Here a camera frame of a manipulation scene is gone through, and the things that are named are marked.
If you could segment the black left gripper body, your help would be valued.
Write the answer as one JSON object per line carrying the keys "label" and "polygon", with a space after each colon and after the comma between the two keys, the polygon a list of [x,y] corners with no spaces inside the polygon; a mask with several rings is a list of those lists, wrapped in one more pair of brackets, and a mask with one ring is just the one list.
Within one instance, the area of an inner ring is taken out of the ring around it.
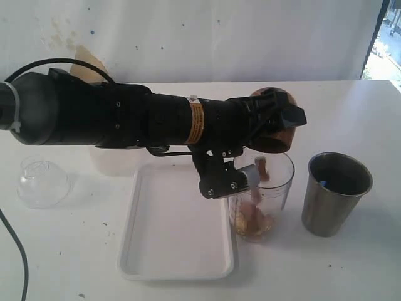
{"label": "black left gripper body", "polygon": [[243,154],[255,122],[249,116],[248,97],[226,101],[191,98],[192,125],[189,149],[205,198],[219,199],[250,190],[244,174],[234,165]]}

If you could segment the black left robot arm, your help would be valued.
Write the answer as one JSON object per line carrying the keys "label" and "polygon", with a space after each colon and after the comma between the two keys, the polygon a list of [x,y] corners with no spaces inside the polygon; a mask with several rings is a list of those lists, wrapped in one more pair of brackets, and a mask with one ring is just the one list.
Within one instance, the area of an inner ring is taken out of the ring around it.
{"label": "black left robot arm", "polygon": [[147,149],[167,156],[184,145],[206,198],[249,190],[255,180],[236,169],[234,158],[249,148],[289,150],[306,115],[278,88],[225,101],[157,94],[143,85],[86,83],[52,68],[1,83],[1,129],[26,145],[94,145]]}

